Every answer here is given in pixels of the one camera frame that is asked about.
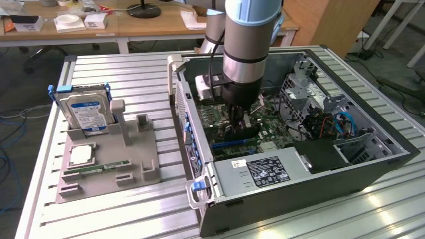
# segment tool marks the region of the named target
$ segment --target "blue cable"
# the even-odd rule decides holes
[[[17,172],[16,172],[15,163],[8,159],[7,156],[4,156],[4,157],[0,156],[0,158],[9,163],[9,166],[11,166],[11,169],[12,169],[12,173],[13,173],[13,175],[15,175],[16,182],[17,182],[17,197],[16,197],[16,198],[13,199],[13,201],[7,205],[7,207],[3,208],[3,210],[0,211],[0,215],[1,215],[1,213],[3,213],[11,206],[13,206],[13,204],[21,199],[21,183],[20,183],[19,175],[17,175]]]
[[[19,136],[15,140],[12,140],[7,145],[3,145],[3,146],[1,146],[1,148],[8,148],[8,147],[11,147],[11,146],[24,137],[24,135],[25,135],[25,133],[27,133],[27,127],[25,127],[25,125],[21,124],[21,123],[11,123],[11,122],[5,122],[5,121],[3,121],[3,120],[0,120],[0,122],[1,122],[1,123],[5,123],[5,124],[9,124],[9,125],[20,125],[21,128],[23,128],[23,131],[21,131],[21,133],[20,133],[20,136]]]
[[[353,131],[353,133],[354,133],[354,135],[356,135],[354,119],[353,119],[350,113],[348,113],[348,112],[345,112],[345,111],[340,111],[340,112],[337,112],[336,115],[334,115],[334,125],[336,125],[337,131],[338,131],[341,134],[344,134],[344,131],[342,131],[340,125],[338,125],[338,115],[345,115],[345,116],[348,117],[348,119],[349,119],[349,121],[350,121],[350,123],[352,123],[352,131]]]

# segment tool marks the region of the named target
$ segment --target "blue hard drive label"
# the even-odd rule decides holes
[[[246,162],[246,166],[258,188],[290,180],[277,156]]]
[[[95,132],[107,128],[105,117],[99,112],[99,101],[73,103],[71,107],[75,118],[84,131]]]

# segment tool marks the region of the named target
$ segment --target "green circuit board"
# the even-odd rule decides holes
[[[257,101],[252,105],[252,109],[254,110],[260,106],[261,103]],[[229,125],[226,114],[225,104],[198,105],[198,115],[210,146],[224,142],[224,128]],[[282,149],[286,144],[294,141],[270,99],[264,98],[264,105],[250,114],[249,118],[252,122],[258,122],[261,125],[258,135],[241,145],[213,149],[212,153],[217,161]]]

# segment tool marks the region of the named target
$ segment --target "floor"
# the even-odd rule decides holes
[[[370,18],[365,27],[366,32],[373,32],[381,19],[382,16]],[[381,37],[396,24],[396,21],[390,22]],[[384,59],[374,56],[372,59],[362,62],[374,75],[385,77],[400,84],[410,86],[412,88],[417,88],[418,84],[414,83],[414,79],[417,77],[416,73],[412,69],[405,67],[405,65],[424,43],[425,36],[406,28],[389,50],[382,50],[381,47],[377,48],[384,55]],[[132,52],[190,50],[193,47],[197,47],[194,40],[158,41],[154,45],[153,44],[154,42],[152,41],[144,42],[143,44],[132,44]],[[72,55],[103,55],[119,53],[115,43],[100,44],[100,49],[97,51],[92,50],[92,46],[89,44],[77,46],[68,45],[63,48]],[[39,47],[31,47],[29,53],[23,54],[19,49],[13,47],[8,50],[8,53],[0,57],[0,72],[4,76],[0,79],[0,112],[11,109],[27,109],[36,105],[45,105],[51,103],[51,99],[47,95],[47,87],[49,84],[56,84],[59,80],[63,56],[59,52],[48,52],[33,64],[35,73],[28,75],[21,70],[21,63],[37,49]],[[376,83],[374,77],[368,73],[365,67],[358,62],[350,62],[349,64],[370,82]],[[416,69],[418,71],[425,71],[425,58],[422,58],[417,63]],[[382,88],[382,92],[397,104],[401,104],[401,97],[394,90]],[[422,104],[409,97],[406,97],[405,106],[412,111],[422,111]],[[48,111],[49,108],[40,108],[28,113],[28,116],[45,114]],[[425,119],[418,116],[413,116],[413,118],[425,125]],[[15,118],[13,122],[20,122],[20,120],[23,119]],[[16,144],[7,148],[8,156],[13,160],[17,168],[23,188],[23,200],[13,205],[13,210],[5,211],[0,214],[0,238],[3,239],[13,238],[16,233],[21,213],[20,209],[24,203],[25,192],[29,187],[45,124],[47,117],[28,119],[25,123],[25,136]],[[0,138],[12,132],[15,127],[16,126],[0,124]],[[0,178],[4,177],[4,172],[5,170],[0,171]],[[11,174],[5,182],[0,185],[0,210],[7,207],[8,203],[16,198],[16,196],[16,180]]]

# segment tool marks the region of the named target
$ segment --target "aluminum workbench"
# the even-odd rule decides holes
[[[310,50],[421,150],[421,154],[362,192],[212,238],[421,237],[425,235],[425,129],[330,50],[320,46],[310,47]],[[113,98],[125,100],[125,118],[133,119],[137,113],[149,114],[154,121],[162,182],[56,204],[67,122],[53,104],[16,238],[198,237],[196,212],[188,205],[184,189],[185,173],[166,93],[166,56],[176,53],[190,52],[80,56],[64,63],[60,85],[108,81]],[[317,73],[318,82],[328,92],[338,93],[336,85],[321,72]]]

